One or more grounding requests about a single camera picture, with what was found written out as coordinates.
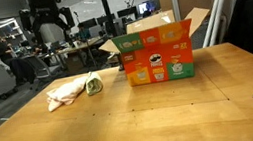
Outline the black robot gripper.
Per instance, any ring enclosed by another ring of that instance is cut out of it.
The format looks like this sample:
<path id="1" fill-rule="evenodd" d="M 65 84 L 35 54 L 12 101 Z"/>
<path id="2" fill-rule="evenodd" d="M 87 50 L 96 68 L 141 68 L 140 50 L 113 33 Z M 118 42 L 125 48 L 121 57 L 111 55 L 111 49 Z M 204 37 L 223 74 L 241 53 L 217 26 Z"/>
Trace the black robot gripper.
<path id="1" fill-rule="evenodd" d="M 75 26 L 71 10 L 67 7 L 57 7 L 61 0 L 27 0 L 28 9 L 19 10 L 19 18 L 25 31 L 35 35 L 37 42 L 42 43 L 40 35 L 42 24 L 55 24 L 62 29 L 64 40 L 71 41 L 70 31 Z"/>

